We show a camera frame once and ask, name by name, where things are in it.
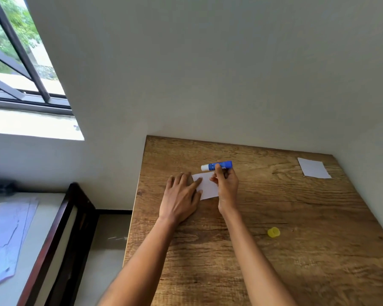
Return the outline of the pale blue paper sheets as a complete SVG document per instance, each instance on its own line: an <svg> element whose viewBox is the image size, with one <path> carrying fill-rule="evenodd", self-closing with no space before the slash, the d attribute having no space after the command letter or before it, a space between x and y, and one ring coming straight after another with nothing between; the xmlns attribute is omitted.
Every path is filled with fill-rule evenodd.
<svg viewBox="0 0 383 306"><path fill-rule="evenodd" d="M0 283L15 275L38 204L36 197L0 202Z"/></svg>

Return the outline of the white paper sheet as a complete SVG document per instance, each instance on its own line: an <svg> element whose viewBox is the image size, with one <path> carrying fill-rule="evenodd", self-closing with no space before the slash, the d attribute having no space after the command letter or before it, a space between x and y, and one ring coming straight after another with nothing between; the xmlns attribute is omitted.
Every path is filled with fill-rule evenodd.
<svg viewBox="0 0 383 306"><path fill-rule="evenodd" d="M213 172L209 171L207 173L193 174L191 176L193 181L197 181L200 178L202 179L201 183L196 189L196 191L202 191L200 201L219 196L217 184L210 180L212 175Z"/></svg>
<svg viewBox="0 0 383 306"><path fill-rule="evenodd" d="M324 164L321 161L297 158L304 176L319 179L331 179Z"/></svg>

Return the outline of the person's left forearm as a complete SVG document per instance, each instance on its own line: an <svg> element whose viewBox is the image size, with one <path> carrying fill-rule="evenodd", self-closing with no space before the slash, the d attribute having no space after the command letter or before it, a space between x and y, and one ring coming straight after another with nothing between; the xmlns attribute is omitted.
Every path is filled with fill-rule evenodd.
<svg viewBox="0 0 383 306"><path fill-rule="evenodd" d="M159 216L97 306L151 306L178 225L179 220L173 215Z"/></svg>

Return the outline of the dark metal window frame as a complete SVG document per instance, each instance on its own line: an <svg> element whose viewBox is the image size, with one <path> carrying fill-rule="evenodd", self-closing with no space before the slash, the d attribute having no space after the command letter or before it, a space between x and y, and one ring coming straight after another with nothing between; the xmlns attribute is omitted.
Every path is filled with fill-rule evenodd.
<svg viewBox="0 0 383 306"><path fill-rule="evenodd" d="M25 0L0 0L0 109L73 116Z"/></svg>

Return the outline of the white mattress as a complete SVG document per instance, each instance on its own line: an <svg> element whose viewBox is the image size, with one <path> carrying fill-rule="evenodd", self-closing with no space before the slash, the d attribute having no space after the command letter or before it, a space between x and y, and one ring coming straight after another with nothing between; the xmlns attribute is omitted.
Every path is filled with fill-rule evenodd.
<svg viewBox="0 0 383 306"><path fill-rule="evenodd" d="M65 194L61 193L17 193L11 197L0 197L0 202L20 200L36 197L39 204L31 226L21 247L15 275L0 283L0 306L16 306L33 271L34 264L45 244L48 233L54 221L58 223L57 213L61 207ZM38 293L34 306L44 306L51 289L55 284L58 271L77 215L77 208L73 207L72 215L66 224L66 232L62 234L57 250L52 258L44 282Z"/></svg>

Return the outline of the person's right forearm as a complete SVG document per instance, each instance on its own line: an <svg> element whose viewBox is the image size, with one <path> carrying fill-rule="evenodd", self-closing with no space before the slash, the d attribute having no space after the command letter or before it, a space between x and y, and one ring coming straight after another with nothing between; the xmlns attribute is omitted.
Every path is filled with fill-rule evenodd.
<svg viewBox="0 0 383 306"><path fill-rule="evenodd" d="M274 267L259 249L240 212L220 207L252 306L298 306Z"/></svg>

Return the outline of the dark wooden bed frame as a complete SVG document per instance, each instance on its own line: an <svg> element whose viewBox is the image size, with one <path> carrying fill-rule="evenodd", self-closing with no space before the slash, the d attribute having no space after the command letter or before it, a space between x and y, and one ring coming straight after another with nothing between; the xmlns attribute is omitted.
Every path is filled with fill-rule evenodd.
<svg viewBox="0 0 383 306"><path fill-rule="evenodd" d="M78 183L70 184L17 306L73 306L99 213Z"/></svg>

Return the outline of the person's left hand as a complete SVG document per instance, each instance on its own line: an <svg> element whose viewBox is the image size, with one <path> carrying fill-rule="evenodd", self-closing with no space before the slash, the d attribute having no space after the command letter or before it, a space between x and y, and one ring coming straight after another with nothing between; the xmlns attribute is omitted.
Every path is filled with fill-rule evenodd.
<svg viewBox="0 0 383 306"><path fill-rule="evenodd" d="M174 176L173 187L164 190L163 199L159 209L159 219L168 221L174 226L179 225L193 214L197 208L192 207L192 198L202 179L194 181L192 187L183 186L183 174Z"/></svg>

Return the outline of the person's right hand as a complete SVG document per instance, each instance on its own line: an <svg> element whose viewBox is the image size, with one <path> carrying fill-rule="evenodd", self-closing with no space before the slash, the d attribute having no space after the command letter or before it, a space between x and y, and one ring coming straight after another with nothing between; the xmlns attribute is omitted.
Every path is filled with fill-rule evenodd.
<svg viewBox="0 0 383 306"><path fill-rule="evenodd" d="M223 169L220 164L215 164L214 173L217 175L219 185L219 211L224 219L237 211L237 192L239 179L233 168Z"/></svg>

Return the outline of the black device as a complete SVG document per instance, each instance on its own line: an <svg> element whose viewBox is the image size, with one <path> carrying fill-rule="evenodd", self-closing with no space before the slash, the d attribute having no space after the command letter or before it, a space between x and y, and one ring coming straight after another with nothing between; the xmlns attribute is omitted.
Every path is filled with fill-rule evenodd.
<svg viewBox="0 0 383 306"><path fill-rule="evenodd" d="M15 181L0 180L0 196L11 196L17 192Z"/></svg>

